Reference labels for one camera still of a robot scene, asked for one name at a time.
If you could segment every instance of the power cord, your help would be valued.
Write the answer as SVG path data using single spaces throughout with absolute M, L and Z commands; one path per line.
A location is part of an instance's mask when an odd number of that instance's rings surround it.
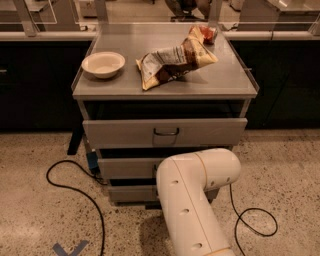
M 104 251 L 104 242 L 105 242 L 105 227 L 104 227 L 104 219 L 103 219 L 103 215 L 102 215 L 102 212 L 98 206 L 98 204 L 92 199 L 91 196 L 89 196 L 88 194 L 86 194 L 85 192 L 83 192 L 82 190 L 80 189 L 77 189 L 77 188 L 74 188 L 74 187 L 70 187 L 70 186 L 65 186 L 65 185 L 61 185 L 61 184 L 57 184 L 57 183 L 54 183 L 50 180 L 49 178 L 49 174 L 50 172 L 52 171 L 52 169 L 54 167 L 56 167 L 57 165 L 61 164 L 61 163 L 72 163 L 72 164 L 75 164 L 76 166 L 78 166 L 80 168 L 81 171 L 83 171 L 87 176 L 89 176 L 90 178 L 96 180 L 99 184 L 101 185 L 106 185 L 104 183 L 102 183 L 102 179 L 101 178 L 98 178 L 96 177 L 95 175 L 90 175 L 88 172 L 86 172 L 86 170 L 80 165 L 78 164 L 77 162 L 73 161 L 73 160 L 61 160 L 61 161 L 58 161 L 56 162 L 55 164 L 53 164 L 47 171 L 47 174 L 46 174 L 46 178 L 47 178 L 47 181 L 52 185 L 52 186 L 55 186 L 55 187 L 59 187 L 59 188 L 66 188 L 66 189 L 70 189 L 70 190 L 73 190 L 73 191 L 76 191 L 76 192 L 79 192 L 80 194 L 84 195 L 85 197 L 87 197 L 93 204 L 94 206 L 96 207 L 98 213 L 99 213 L 99 216 L 100 216 L 100 220 L 101 220 L 101 228 L 102 228 L 102 241 L 101 241 L 101 250 L 100 250 L 100 256 L 103 256 L 103 251 Z
M 238 211 L 236 210 L 235 206 L 234 206 L 234 202 L 233 202 L 233 195 L 232 195 L 232 186 L 230 184 L 230 198 L 231 198 L 231 204 L 232 204 L 232 208 L 233 210 L 235 211 L 235 213 L 237 214 L 238 216 L 238 219 L 236 221 L 236 224 L 235 224 L 235 227 L 234 227 L 234 237 L 235 237 L 235 240 L 236 240 L 236 243 L 241 251 L 241 253 L 246 256 L 246 254 L 244 253 L 244 251 L 242 250 L 241 246 L 240 246 L 240 243 L 239 243 L 239 240 L 238 240 L 238 235 L 237 235 L 237 230 L 238 230 L 238 224 L 239 224 L 239 221 L 241 220 L 243 224 L 245 224 L 252 232 L 254 232 L 256 235 L 260 235 L 262 237 L 270 237 L 270 236 L 273 236 L 275 233 L 277 233 L 278 231 L 278 222 L 276 220 L 276 218 L 268 211 L 264 210 L 264 209 L 261 209 L 261 208 L 247 208 L 245 209 L 241 214 L 238 213 Z M 246 213 L 246 212 L 249 212 L 249 211 L 262 211 L 262 212 L 265 212 L 266 214 L 268 214 L 274 221 L 275 223 L 275 230 L 269 234 L 264 234 L 264 233 L 261 233 L 259 231 L 257 231 L 256 229 L 254 229 L 252 226 L 250 226 L 247 222 L 245 222 L 243 219 L 242 219 L 242 216 Z

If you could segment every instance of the speckled floor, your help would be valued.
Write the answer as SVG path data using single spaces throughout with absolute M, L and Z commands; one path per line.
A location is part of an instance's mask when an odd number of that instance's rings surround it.
M 92 203 L 46 181 L 47 169 L 59 160 L 75 160 L 87 169 L 83 145 L 75 156 L 67 156 L 70 137 L 70 133 L 0 134 L 1 256 L 99 255 L 101 224 Z M 279 224 L 275 236 L 262 238 L 240 223 L 238 238 L 246 255 L 319 255 L 320 131 L 246 131 L 233 151 L 242 163 L 242 175 L 233 184 L 238 211 L 261 207 Z M 174 255 L 160 210 L 112 206 L 106 188 L 69 163 L 57 166 L 50 177 L 83 190 L 101 207 L 104 255 Z M 220 190 L 212 207 L 236 255 L 241 255 L 228 187 Z M 263 213 L 249 212 L 244 218 L 262 232 L 274 229 L 272 219 Z M 83 250 L 78 247 L 81 241 L 87 241 Z M 54 246 L 60 247 L 58 253 Z

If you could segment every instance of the crumpled bag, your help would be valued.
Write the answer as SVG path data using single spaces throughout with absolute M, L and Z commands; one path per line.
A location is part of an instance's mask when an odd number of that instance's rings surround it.
M 143 90 L 149 90 L 192 70 L 217 62 L 217 57 L 203 42 L 204 35 L 199 26 L 192 26 L 188 37 L 180 46 L 159 49 L 136 60 L 141 72 Z

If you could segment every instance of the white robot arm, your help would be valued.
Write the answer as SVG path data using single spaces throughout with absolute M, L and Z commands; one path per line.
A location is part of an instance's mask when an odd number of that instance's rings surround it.
M 157 171 L 157 189 L 177 256 L 234 256 L 205 191 L 236 181 L 241 165 L 227 149 L 171 156 Z

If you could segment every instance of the white bowl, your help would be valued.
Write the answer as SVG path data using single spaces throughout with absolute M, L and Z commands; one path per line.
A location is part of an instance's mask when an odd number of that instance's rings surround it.
M 116 52 L 93 53 L 82 61 L 82 68 L 98 78 L 110 78 L 124 66 L 125 59 Z

